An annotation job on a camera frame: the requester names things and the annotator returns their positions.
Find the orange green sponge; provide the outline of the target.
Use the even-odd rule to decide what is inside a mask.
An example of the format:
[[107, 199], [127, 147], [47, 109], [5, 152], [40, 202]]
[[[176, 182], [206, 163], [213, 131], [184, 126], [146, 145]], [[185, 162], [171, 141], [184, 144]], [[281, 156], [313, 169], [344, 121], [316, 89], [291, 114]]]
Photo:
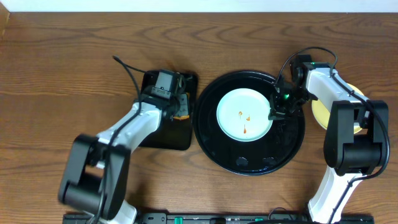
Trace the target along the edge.
[[173, 116], [173, 119], [180, 120], [180, 121], [182, 121], [182, 120], [186, 120], [186, 119], [189, 119], [189, 118], [190, 118], [190, 116], [189, 116], [189, 115], [183, 115], [183, 116]]

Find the yellow plate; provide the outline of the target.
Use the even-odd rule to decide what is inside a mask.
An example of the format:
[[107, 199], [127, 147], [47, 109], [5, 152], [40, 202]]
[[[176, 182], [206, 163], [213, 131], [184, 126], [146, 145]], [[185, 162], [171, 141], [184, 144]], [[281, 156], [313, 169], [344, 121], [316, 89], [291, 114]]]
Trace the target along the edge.
[[[356, 88], [354, 85], [347, 83], [348, 86], [350, 86], [356, 93], [359, 93], [360, 95], [364, 95], [361, 90]], [[312, 100], [312, 113], [315, 117], [315, 120], [317, 123], [323, 128], [327, 129], [328, 122], [329, 122], [329, 117], [330, 117], [330, 112], [327, 110], [325, 105], [319, 101], [319, 100]], [[360, 132], [362, 128], [358, 125], [354, 125], [354, 134]]]

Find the green plate with three streaks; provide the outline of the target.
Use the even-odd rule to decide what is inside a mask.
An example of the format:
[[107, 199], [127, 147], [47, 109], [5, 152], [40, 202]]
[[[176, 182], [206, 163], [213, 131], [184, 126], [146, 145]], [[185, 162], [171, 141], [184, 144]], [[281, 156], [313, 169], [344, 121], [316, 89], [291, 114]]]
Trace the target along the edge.
[[228, 137], [251, 142], [262, 138], [271, 129], [270, 111], [269, 100], [263, 94], [250, 88], [238, 88], [220, 99], [216, 118]]

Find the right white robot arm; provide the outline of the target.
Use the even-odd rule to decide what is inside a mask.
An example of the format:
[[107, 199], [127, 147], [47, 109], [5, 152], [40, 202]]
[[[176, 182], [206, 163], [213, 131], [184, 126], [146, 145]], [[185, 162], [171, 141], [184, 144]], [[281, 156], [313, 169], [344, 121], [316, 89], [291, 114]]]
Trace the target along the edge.
[[329, 111], [323, 144], [326, 172], [307, 207], [312, 222], [337, 223], [359, 183], [379, 176], [388, 164], [388, 105], [357, 94], [339, 76], [335, 64], [296, 53], [286, 65], [292, 83], [278, 75], [269, 119], [294, 118], [311, 100], [320, 101]]

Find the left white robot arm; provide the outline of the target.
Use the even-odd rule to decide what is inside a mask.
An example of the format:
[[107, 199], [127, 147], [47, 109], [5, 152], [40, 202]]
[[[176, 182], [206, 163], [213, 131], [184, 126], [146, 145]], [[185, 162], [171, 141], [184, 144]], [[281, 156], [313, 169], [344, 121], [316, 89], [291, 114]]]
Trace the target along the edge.
[[131, 110], [96, 136], [78, 135], [58, 192], [61, 203], [90, 215], [87, 223], [133, 223], [137, 210], [124, 197], [132, 152], [163, 119], [188, 117], [190, 94], [143, 94]]

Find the rectangular black tray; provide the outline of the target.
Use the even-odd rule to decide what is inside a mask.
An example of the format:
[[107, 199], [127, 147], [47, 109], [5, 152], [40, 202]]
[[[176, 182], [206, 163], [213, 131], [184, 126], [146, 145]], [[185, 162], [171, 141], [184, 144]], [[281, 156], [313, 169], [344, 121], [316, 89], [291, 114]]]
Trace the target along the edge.
[[168, 119], [166, 108], [170, 100], [156, 97], [150, 93], [155, 85], [157, 76], [161, 70], [149, 70], [144, 73], [141, 87], [141, 95], [145, 103], [156, 105], [161, 110], [159, 127], [148, 135], [141, 143], [141, 147], [153, 147], [161, 149], [173, 149], [184, 151], [190, 147], [192, 140], [192, 117], [197, 98], [198, 78], [194, 73], [179, 73], [181, 75], [180, 88], [175, 96], [189, 93], [190, 118], [186, 120]]

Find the round black tray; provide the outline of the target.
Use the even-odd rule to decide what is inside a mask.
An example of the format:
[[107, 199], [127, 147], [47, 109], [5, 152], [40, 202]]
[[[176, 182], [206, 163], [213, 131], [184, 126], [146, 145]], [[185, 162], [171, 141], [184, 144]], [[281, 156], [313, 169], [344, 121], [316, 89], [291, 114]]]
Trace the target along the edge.
[[241, 142], [225, 134], [217, 120], [216, 107], [222, 96], [238, 88], [250, 88], [270, 98], [275, 77], [266, 72], [240, 70], [211, 82], [195, 103], [193, 128], [203, 152], [220, 167], [241, 175], [264, 175], [290, 162], [305, 135], [303, 111], [295, 119], [276, 120], [258, 140]]

